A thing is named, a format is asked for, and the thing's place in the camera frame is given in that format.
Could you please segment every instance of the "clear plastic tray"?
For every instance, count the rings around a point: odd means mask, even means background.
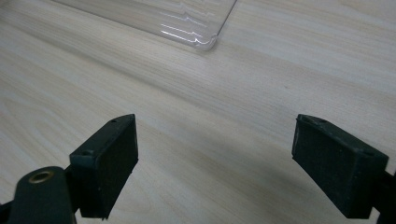
[[[53,0],[96,16],[210,49],[236,0]]]

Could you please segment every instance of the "tabletop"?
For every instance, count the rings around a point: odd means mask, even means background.
[[[320,117],[394,174],[395,9],[238,0],[200,51],[50,0],[0,0],[0,203],[135,114],[139,163],[105,223],[375,223],[345,219],[291,146],[297,115]]]

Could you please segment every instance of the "black clamp jaw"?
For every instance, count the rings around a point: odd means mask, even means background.
[[[327,120],[299,115],[292,156],[347,218],[396,223],[396,177],[385,168],[389,157]]]
[[[0,205],[0,223],[76,223],[108,218],[138,161],[134,115],[109,121],[70,154],[70,165],[31,172],[17,185],[14,201]]]

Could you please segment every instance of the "wood grain surface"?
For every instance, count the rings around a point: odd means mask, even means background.
[[[210,51],[50,0],[0,5],[0,203],[135,113],[140,161],[105,223],[375,223],[345,219],[291,144],[299,113],[321,117],[395,172],[395,1],[238,0]]]

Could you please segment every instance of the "black mount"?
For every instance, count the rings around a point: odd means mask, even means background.
[[[327,120],[299,115],[293,159],[314,179],[347,218],[396,223],[396,177],[385,168],[389,157]]]
[[[108,218],[138,161],[134,115],[109,121],[70,154],[70,165],[45,167],[24,176],[14,201],[0,205],[0,223],[76,223]]]

